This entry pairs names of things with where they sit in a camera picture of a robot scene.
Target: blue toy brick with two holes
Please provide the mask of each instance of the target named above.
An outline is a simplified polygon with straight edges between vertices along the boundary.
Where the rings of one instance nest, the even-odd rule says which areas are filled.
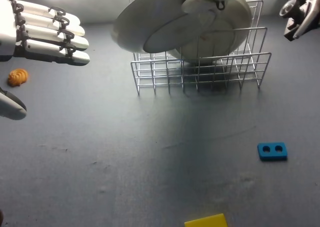
[[[259,143],[258,153],[262,161],[285,161],[288,158],[285,143]]]

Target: yellow object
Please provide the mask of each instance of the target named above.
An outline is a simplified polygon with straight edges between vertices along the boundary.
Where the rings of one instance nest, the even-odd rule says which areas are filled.
[[[20,86],[28,79],[28,72],[23,68],[17,68],[10,72],[8,77],[8,84],[12,87]]]
[[[184,223],[185,227],[228,227],[223,213]]]

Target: hole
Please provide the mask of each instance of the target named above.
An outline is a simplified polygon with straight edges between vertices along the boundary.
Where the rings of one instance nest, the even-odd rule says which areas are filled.
[[[277,151],[277,152],[282,152],[282,151],[283,151],[282,146],[277,145],[277,146],[275,147],[275,151]]]
[[[269,153],[270,152],[270,147],[269,146],[263,146],[262,150],[263,150],[263,152]]]

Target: metal wire rack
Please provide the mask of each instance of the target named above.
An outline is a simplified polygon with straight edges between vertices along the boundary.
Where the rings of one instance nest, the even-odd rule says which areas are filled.
[[[262,0],[246,0],[252,12],[250,28],[215,31],[248,31],[245,41],[235,51],[225,56],[197,57],[195,60],[174,58],[168,52],[140,54],[134,53],[131,70],[137,93],[143,87],[152,87],[156,92],[157,87],[182,86],[185,91],[187,85],[195,85],[199,91],[201,86],[210,85],[211,89],[221,86],[227,89],[231,83],[238,83],[242,89],[245,82],[256,82],[260,88],[264,80],[272,54],[262,52],[267,35],[266,27],[258,27]],[[212,64],[202,65],[205,61]]]

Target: white wall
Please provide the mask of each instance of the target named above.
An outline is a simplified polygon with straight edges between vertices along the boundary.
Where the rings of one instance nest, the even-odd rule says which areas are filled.
[[[128,5],[128,0],[24,0],[46,6],[59,6],[77,15],[83,23],[112,22]],[[278,13],[286,0],[264,0],[262,14]]]

